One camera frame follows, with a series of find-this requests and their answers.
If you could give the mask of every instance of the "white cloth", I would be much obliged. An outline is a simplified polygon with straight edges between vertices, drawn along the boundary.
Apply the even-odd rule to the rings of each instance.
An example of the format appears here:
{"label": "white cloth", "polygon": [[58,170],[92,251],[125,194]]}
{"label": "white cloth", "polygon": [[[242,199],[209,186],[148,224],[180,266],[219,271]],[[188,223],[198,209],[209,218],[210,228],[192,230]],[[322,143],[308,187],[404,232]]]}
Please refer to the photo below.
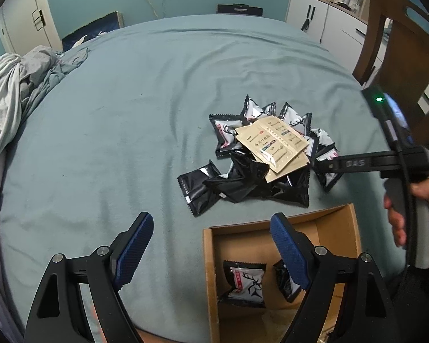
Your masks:
{"label": "white cloth", "polygon": [[62,79],[87,58],[87,49],[69,58],[42,45],[21,57],[6,53],[0,57],[0,154],[16,135],[19,124]]}
{"label": "white cloth", "polygon": [[0,57],[0,154],[14,138],[21,123],[20,62],[21,56],[14,53]]}

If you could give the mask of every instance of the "white cabinet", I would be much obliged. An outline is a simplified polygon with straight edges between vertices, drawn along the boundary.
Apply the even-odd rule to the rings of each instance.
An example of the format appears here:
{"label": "white cabinet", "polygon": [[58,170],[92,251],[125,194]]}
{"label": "white cabinet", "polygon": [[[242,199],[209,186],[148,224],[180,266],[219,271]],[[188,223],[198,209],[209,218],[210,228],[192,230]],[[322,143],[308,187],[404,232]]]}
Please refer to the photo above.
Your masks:
{"label": "white cabinet", "polygon": [[[301,29],[307,13],[309,18],[313,14],[307,34],[320,42],[340,65],[352,73],[364,45],[367,25],[338,7],[320,0],[289,0],[286,23]],[[385,52],[386,44],[382,42],[374,63],[375,68],[381,66]]]}
{"label": "white cabinet", "polygon": [[310,20],[307,34],[319,42],[323,35],[324,22],[326,20],[328,4],[319,0],[289,0],[286,23],[301,29],[307,16]]}
{"label": "white cabinet", "polygon": [[[366,33],[365,23],[330,5],[321,44],[342,66],[353,72],[362,51]],[[382,43],[375,61],[376,67],[381,65],[385,52],[386,45]]]}

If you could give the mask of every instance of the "chair backrest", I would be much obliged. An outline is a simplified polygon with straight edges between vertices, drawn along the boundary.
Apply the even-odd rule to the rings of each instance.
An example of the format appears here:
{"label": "chair backrest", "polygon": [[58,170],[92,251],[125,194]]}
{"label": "chair backrest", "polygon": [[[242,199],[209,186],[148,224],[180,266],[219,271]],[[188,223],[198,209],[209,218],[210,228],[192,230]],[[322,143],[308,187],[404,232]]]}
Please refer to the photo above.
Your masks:
{"label": "chair backrest", "polygon": [[412,8],[429,16],[409,0],[370,0],[366,39],[353,76],[363,85],[378,54],[386,18],[392,19],[383,65],[374,79],[399,104],[415,142],[429,142],[429,112],[417,116],[418,100],[429,85],[429,34],[407,15]]}

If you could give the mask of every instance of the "light blue bed sheet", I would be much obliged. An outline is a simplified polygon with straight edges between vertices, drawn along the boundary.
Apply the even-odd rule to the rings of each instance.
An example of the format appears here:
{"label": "light blue bed sheet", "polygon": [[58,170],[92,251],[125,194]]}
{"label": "light blue bed sheet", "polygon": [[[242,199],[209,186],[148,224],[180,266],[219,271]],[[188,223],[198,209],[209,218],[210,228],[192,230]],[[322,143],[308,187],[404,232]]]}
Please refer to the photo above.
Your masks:
{"label": "light blue bed sheet", "polygon": [[90,254],[152,213],[154,236],[121,291],[132,320],[156,335],[208,343],[202,229],[355,204],[363,250],[383,275],[403,266],[378,173],[344,175],[328,194],[310,178],[310,207],[220,201],[193,217],[176,177],[215,157],[210,113],[289,102],[341,153],[386,150],[355,79],[318,43],[283,22],[248,16],[162,19],[84,44],[89,57],[58,84],[10,148],[0,238],[10,294],[25,324],[55,253]]}

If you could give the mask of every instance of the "open cardboard box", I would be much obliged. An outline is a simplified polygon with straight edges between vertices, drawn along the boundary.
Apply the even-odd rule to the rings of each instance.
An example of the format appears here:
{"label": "open cardboard box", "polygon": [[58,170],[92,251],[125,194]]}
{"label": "open cardboard box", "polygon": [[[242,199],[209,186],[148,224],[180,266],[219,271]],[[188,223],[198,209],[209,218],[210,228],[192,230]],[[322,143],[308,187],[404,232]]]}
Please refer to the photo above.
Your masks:
{"label": "open cardboard box", "polygon": [[[335,255],[357,258],[361,252],[353,204],[295,215],[288,220],[315,246],[323,245]],[[211,343],[269,342],[264,313],[297,310],[304,295],[302,291],[294,302],[288,303],[278,290],[273,265],[281,256],[270,235],[270,221],[211,227],[204,229],[203,237]],[[225,279],[224,260],[267,264],[262,280],[267,308],[218,304],[218,296],[231,288]],[[336,285],[323,331],[335,325],[342,294],[343,284]]]}

